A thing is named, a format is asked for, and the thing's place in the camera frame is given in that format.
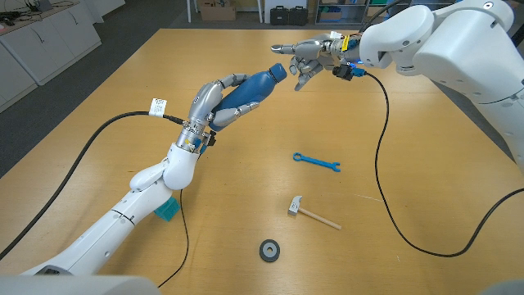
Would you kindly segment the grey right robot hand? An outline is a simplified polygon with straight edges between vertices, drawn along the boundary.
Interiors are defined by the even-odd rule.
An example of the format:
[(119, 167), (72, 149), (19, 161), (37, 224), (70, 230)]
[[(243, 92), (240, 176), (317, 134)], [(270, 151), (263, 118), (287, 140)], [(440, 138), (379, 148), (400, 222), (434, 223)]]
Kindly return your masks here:
[(340, 59), (330, 51), (332, 45), (329, 34), (320, 34), (295, 44), (274, 44), (270, 49), (273, 53), (291, 55), (289, 71), (298, 77), (295, 90), (300, 91), (321, 71), (340, 65)]

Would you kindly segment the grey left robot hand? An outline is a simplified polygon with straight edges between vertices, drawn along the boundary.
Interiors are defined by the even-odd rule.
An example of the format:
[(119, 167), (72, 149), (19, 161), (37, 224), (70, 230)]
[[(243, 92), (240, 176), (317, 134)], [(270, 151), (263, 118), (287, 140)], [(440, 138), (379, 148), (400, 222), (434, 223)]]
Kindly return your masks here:
[(212, 124), (212, 129), (217, 131), (256, 109), (260, 105), (258, 102), (239, 102), (235, 107), (214, 111), (223, 100), (222, 91), (225, 88), (238, 86), (249, 78), (247, 74), (231, 74), (205, 84), (193, 99), (188, 114), (189, 121), (204, 126)]

